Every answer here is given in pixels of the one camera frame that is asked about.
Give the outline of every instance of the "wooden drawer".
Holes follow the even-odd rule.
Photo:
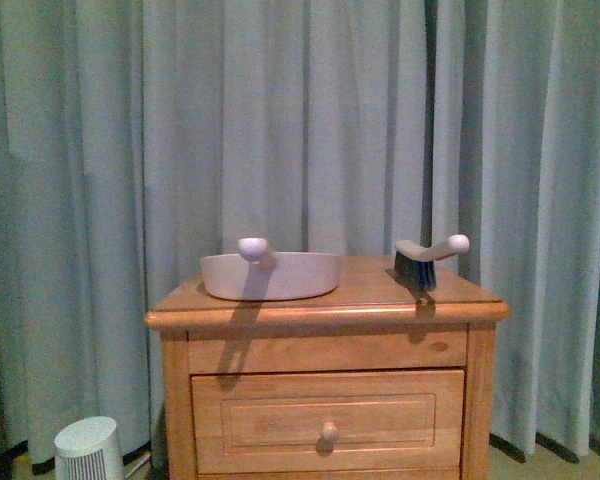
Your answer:
[[[465,325],[409,325],[347,335],[205,338],[189,342],[192,375],[217,373],[319,372],[467,363]]]
[[[463,388],[462,370],[192,377],[198,471],[454,471]]]

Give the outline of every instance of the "brush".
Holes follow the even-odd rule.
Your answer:
[[[400,240],[395,243],[395,247],[394,268],[398,276],[424,291],[431,291],[436,288],[436,271],[433,262],[466,253],[469,250],[469,239],[464,235],[452,235],[444,242],[429,248],[409,240]]]

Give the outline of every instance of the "white space heater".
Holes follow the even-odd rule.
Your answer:
[[[90,417],[64,428],[54,440],[57,480],[124,480],[116,422]]]

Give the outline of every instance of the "nightstand top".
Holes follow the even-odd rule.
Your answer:
[[[408,288],[393,256],[343,257],[339,286],[300,300],[237,302],[209,296],[202,274],[184,282],[146,315],[151,328],[310,326],[497,321],[509,307],[497,296],[436,266],[437,288]]]

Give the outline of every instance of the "light blue curtain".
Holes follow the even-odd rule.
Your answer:
[[[600,439],[600,3],[58,5],[0,2],[0,448],[106,414],[160,461],[143,308],[254,235],[466,233],[512,309],[493,432]]]
[[[0,2],[0,452],[69,423],[149,439],[142,5]]]

